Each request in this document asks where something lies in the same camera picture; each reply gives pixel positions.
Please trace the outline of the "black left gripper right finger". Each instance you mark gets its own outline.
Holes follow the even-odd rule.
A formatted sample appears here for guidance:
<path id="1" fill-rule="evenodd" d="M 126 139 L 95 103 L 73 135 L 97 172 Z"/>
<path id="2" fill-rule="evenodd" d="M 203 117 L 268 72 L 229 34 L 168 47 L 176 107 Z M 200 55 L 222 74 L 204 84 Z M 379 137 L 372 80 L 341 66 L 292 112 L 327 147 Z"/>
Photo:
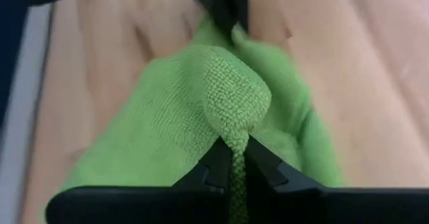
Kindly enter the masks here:
<path id="1" fill-rule="evenodd" d="M 429 188 L 334 188 L 253 137 L 245 150 L 250 224 L 429 224 Z"/>

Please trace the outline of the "green microfibre towel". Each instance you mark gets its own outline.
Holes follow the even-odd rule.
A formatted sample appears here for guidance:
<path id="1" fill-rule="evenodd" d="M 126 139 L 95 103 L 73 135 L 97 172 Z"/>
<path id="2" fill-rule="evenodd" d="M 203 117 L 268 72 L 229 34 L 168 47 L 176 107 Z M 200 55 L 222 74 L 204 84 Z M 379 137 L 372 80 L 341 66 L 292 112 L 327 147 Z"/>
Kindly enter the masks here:
<path id="1" fill-rule="evenodd" d="M 283 50 L 210 18 L 182 51 L 151 61 L 124 106 L 68 175 L 84 185 L 169 186 L 222 137 L 233 152 L 230 224 L 248 224 L 244 151 L 254 137 L 326 186 L 344 181 L 307 85 Z"/>

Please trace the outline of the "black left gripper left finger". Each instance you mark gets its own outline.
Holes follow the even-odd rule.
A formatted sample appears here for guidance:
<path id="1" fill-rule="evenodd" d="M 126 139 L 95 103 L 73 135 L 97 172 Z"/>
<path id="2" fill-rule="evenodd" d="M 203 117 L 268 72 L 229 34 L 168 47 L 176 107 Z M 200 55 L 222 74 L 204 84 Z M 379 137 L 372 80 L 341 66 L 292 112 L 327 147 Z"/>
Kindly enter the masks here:
<path id="1" fill-rule="evenodd" d="M 232 151 L 218 138 L 172 186 L 78 186 L 55 195 L 47 224 L 228 224 Z"/>

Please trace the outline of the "navy white striped fabric basket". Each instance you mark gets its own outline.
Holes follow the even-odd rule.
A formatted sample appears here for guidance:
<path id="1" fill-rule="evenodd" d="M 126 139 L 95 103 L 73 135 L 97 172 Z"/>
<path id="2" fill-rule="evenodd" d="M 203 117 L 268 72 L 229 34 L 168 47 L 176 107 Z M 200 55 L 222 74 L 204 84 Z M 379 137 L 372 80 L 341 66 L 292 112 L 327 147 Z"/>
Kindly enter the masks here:
<path id="1" fill-rule="evenodd" d="M 0 0 L 0 224 L 19 224 L 57 0 Z"/>

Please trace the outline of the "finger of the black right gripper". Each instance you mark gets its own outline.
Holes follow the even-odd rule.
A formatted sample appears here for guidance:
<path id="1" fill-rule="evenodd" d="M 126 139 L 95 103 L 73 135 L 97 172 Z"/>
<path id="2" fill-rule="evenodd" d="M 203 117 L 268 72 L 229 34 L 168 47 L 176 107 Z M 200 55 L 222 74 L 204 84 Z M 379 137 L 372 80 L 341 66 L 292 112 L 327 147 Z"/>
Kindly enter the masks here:
<path id="1" fill-rule="evenodd" d="M 231 32 L 236 21 L 230 11 L 228 0 L 198 0 L 198 2 L 210 14 L 224 39 L 233 44 Z"/>
<path id="2" fill-rule="evenodd" d="M 248 32 L 249 31 L 249 4 L 248 0 L 236 0 L 237 6 L 237 19 L 241 24 L 242 28 Z"/>

